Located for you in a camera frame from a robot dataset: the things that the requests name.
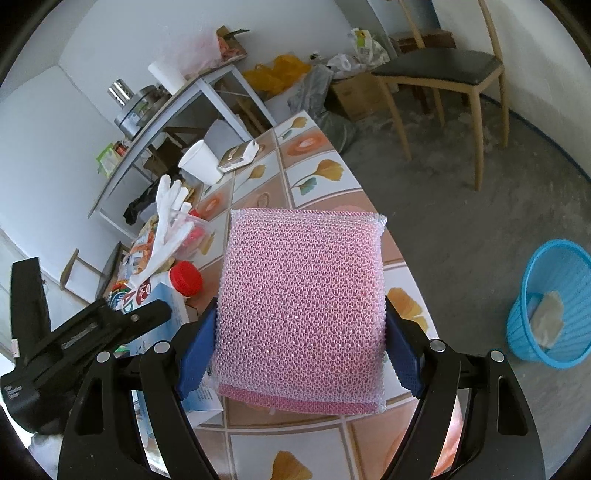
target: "tile pattern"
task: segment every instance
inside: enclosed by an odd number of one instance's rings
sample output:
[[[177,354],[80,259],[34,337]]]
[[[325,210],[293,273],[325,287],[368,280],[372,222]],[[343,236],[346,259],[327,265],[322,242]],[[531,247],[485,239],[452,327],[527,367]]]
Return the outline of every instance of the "tile pattern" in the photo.
[[[203,248],[205,253],[199,251],[193,259],[203,276],[204,289],[187,303],[200,313],[217,295],[231,208],[376,211],[306,113],[295,115],[257,141],[264,148],[255,161],[225,175],[201,194],[197,205],[215,230],[209,246]],[[437,336],[413,276],[388,231],[382,237],[382,257],[386,292],[397,302],[399,312],[422,325],[430,338]],[[295,469],[299,473],[294,475],[303,478],[311,473],[314,479],[378,480],[416,405],[389,361],[384,362],[384,387],[386,412],[355,417],[276,411],[224,398],[223,417],[199,426],[196,434],[224,479],[272,478],[275,465],[276,469]],[[452,454],[441,459],[440,467],[453,459],[461,425],[457,409],[446,443],[447,453]]]

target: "white paper cup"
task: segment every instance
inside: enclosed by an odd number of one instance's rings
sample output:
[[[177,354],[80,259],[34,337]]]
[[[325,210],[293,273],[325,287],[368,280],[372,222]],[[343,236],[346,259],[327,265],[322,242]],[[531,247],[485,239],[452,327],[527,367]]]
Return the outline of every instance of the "white paper cup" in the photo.
[[[171,95],[177,93],[187,80],[182,73],[163,61],[155,61],[148,66],[148,70]]]
[[[217,169],[219,161],[203,140],[199,140],[187,150],[178,166],[189,172],[205,185],[213,185],[222,178]]]

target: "mesh scrubbing sponge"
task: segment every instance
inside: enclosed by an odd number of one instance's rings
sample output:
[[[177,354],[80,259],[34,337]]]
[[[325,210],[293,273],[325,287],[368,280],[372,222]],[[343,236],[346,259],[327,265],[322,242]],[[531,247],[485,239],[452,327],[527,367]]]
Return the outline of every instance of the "mesh scrubbing sponge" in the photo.
[[[232,211],[212,358],[221,395],[303,413],[385,407],[385,224],[374,213]]]

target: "yellow plastic bag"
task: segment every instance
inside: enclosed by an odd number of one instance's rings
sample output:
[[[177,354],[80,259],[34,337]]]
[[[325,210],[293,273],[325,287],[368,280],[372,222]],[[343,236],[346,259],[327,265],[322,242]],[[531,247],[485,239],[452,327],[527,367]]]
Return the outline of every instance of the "yellow plastic bag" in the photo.
[[[258,63],[253,70],[244,72],[244,78],[255,90],[278,95],[285,92],[312,67],[292,54],[279,55],[273,68]]]

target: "metal table frame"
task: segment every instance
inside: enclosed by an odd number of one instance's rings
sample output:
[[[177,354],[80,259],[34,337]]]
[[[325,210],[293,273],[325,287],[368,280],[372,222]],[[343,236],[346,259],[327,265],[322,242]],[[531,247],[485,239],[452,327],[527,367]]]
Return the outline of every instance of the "metal table frame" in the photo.
[[[182,89],[180,89],[170,100],[162,107],[162,109],[153,117],[152,120],[140,131],[128,151],[125,153],[123,160],[117,168],[113,171],[113,174],[107,180],[105,186],[99,193],[96,201],[94,202],[88,218],[100,210],[103,202],[113,193],[119,182],[125,176],[125,174],[134,166],[135,162],[142,154],[142,152],[152,144],[156,136],[162,131],[166,124],[174,117],[177,113],[184,110],[190,103],[194,102],[197,97],[204,94],[213,106],[219,111],[224,119],[230,124],[230,126],[238,133],[238,135],[244,140],[252,140],[252,135],[243,127],[243,125],[236,119],[234,113],[230,110],[230,107],[222,100],[217,91],[214,90],[213,84],[227,74],[232,74],[238,83],[246,90],[248,96],[255,102],[256,106],[259,107],[263,115],[267,117],[273,127],[277,126],[277,122],[271,116],[271,113],[258,97],[255,91],[252,89],[245,78],[242,76],[240,71],[234,66],[229,64],[216,69],[212,72],[206,73],[203,76],[197,77],[187,82]]]

